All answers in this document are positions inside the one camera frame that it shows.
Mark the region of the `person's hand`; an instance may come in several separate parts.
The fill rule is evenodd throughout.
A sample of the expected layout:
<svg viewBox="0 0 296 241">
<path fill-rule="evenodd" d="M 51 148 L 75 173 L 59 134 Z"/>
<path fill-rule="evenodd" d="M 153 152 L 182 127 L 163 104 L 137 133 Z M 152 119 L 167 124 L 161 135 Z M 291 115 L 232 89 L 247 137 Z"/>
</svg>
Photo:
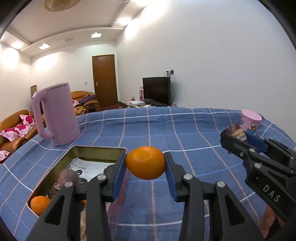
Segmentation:
<svg viewBox="0 0 296 241">
<path fill-rule="evenodd" d="M 269 240 L 284 226 L 285 223 L 276 215 L 272 208 L 267 205 L 259 226 L 264 239 Z"/>
</svg>

